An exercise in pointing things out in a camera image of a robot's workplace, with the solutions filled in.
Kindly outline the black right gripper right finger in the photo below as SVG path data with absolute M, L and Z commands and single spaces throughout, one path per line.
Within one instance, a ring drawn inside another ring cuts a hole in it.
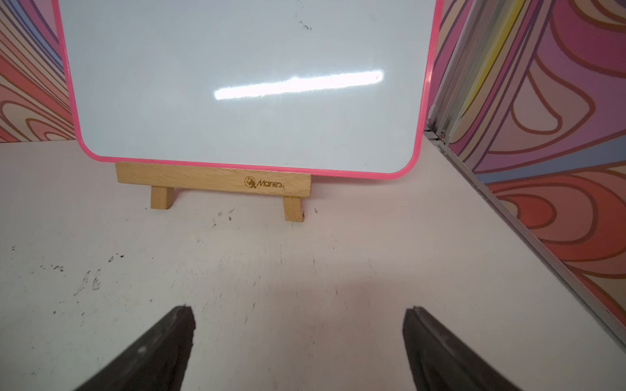
M 423 307 L 406 310 L 403 338 L 418 390 L 517 390 Z

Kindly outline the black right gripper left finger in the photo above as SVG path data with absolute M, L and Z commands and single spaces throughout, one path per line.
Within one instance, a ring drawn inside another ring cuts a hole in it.
M 79 390 L 180 390 L 192 352 L 192 308 L 176 306 Z

